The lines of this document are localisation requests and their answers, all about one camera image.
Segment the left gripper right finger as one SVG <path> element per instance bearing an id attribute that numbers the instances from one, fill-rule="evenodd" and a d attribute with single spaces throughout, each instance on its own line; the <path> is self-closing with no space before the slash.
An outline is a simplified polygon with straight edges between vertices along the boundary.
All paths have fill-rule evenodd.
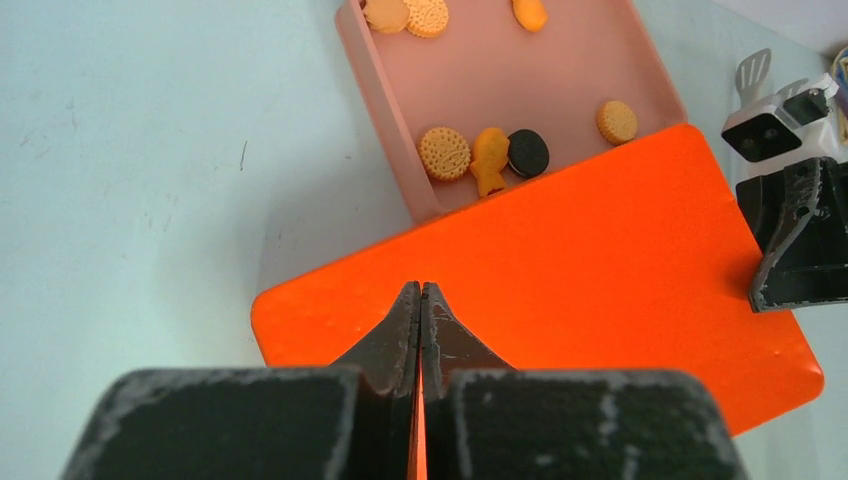
<path id="1" fill-rule="evenodd" d="M 675 370 L 520 370 L 421 296 L 432 479 L 744 479 L 713 397 Z"/>

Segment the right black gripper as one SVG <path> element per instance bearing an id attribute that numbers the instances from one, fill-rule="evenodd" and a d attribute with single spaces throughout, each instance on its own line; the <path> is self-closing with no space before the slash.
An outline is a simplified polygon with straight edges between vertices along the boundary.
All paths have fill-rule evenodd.
<path id="1" fill-rule="evenodd" d="M 847 301 L 847 165 L 814 157 L 736 186 L 762 251 L 749 287 L 755 312 Z"/>

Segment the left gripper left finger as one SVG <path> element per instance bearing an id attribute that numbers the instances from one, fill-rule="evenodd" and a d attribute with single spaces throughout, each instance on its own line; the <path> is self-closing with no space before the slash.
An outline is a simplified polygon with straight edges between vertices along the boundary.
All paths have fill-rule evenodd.
<path id="1" fill-rule="evenodd" d="M 327 366 L 144 369 L 103 394 L 66 479 L 406 479 L 421 286 Z"/>

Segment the orange box lid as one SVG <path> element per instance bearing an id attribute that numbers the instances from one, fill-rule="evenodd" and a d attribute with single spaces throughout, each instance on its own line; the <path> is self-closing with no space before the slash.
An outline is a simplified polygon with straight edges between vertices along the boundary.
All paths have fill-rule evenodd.
<path id="1" fill-rule="evenodd" d="M 749 307 L 760 259 L 705 140 L 681 125 L 272 287 L 251 322 L 270 368 L 327 366 L 405 284 L 434 283 L 513 368 L 693 376 L 732 440 L 825 385 L 794 317 Z M 417 367 L 414 474 L 428 474 L 421 307 Z"/>

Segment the metal tongs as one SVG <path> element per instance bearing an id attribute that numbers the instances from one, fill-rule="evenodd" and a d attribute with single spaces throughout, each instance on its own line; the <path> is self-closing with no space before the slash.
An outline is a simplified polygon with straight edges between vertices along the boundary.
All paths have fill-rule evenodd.
<path id="1" fill-rule="evenodd" d="M 743 59 L 735 72 L 735 88 L 739 98 L 739 111 L 778 111 L 785 109 L 785 103 L 793 103 L 798 97 L 803 101 L 809 96 L 808 79 L 796 80 L 784 87 L 772 91 L 770 77 L 772 50 L 764 48 Z"/>

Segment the pink cookie tray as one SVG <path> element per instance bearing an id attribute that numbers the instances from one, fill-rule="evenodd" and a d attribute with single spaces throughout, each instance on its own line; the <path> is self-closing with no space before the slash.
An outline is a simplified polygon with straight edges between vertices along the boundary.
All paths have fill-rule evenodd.
<path id="1" fill-rule="evenodd" d="M 538 32 L 507 1 L 452 1 L 432 39 L 379 34 L 357 1 L 335 22 L 377 136 L 416 222 L 478 200 L 474 178 L 436 182 L 418 156 L 422 135 L 450 127 L 468 141 L 488 127 L 529 129 L 558 171 L 606 152 L 598 109 L 618 100 L 647 136 L 687 119 L 685 107 L 630 1 L 549 1 Z"/>

